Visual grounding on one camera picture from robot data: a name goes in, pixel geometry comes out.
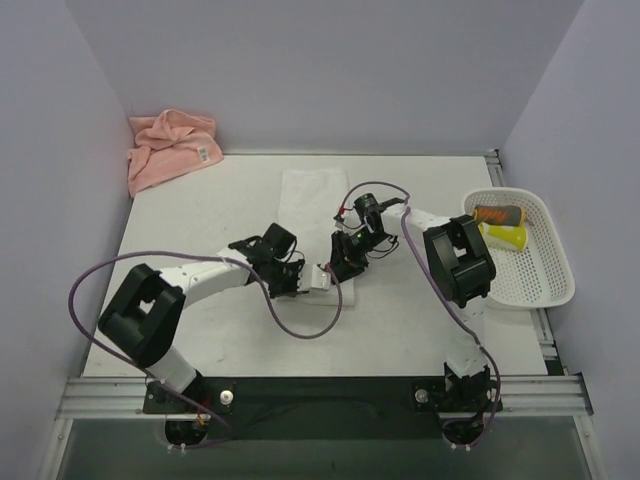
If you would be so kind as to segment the white towel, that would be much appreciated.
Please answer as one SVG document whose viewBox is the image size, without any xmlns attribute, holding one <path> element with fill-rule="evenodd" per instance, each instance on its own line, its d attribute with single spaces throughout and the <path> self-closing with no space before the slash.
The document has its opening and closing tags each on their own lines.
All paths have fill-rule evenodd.
<svg viewBox="0 0 640 480">
<path fill-rule="evenodd" d="M 329 263 L 334 216 L 348 190 L 347 173 L 339 168 L 283 172 L 276 223 L 296 236 L 307 264 Z"/>
</svg>

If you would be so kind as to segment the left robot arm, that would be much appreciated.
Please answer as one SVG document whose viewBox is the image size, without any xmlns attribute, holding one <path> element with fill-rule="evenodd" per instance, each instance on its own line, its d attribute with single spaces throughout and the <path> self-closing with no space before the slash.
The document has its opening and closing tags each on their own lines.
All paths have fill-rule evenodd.
<svg viewBox="0 0 640 480">
<path fill-rule="evenodd" d="M 216 293 L 262 281 L 273 299 L 309 291 L 303 259 L 289 261 L 296 237 L 273 223 L 262 236 L 229 244 L 218 261 L 195 261 L 164 270 L 143 263 L 126 275 L 98 321 L 98 329 L 135 366 L 168 387 L 166 399 L 188 412 L 203 402 L 202 375 L 173 345 L 185 308 Z"/>
</svg>

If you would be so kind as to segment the pink towel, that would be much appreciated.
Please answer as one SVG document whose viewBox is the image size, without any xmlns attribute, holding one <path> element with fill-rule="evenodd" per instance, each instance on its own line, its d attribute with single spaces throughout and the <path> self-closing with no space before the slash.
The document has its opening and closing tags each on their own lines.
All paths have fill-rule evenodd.
<svg viewBox="0 0 640 480">
<path fill-rule="evenodd" d="M 166 109 L 156 116 L 131 116 L 129 125 L 134 134 L 134 147 L 127 152 L 131 197 L 224 158 L 209 117 Z"/>
</svg>

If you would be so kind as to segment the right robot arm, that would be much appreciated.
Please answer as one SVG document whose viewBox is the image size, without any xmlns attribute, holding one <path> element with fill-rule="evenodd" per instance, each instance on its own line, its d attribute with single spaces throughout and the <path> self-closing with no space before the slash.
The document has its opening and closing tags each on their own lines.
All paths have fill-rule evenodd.
<svg viewBox="0 0 640 480">
<path fill-rule="evenodd" d="M 486 298 L 496 267 L 474 220 L 441 217 L 412 209 L 406 199 L 380 202 L 367 193 L 334 216 L 329 265 L 340 283 L 369 266 L 369 256 L 384 241 L 403 238 L 423 274 L 452 318 L 445 343 L 443 385 L 430 402 L 452 411 L 488 407 L 497 384 L 480 338 Z"/>
</svg>

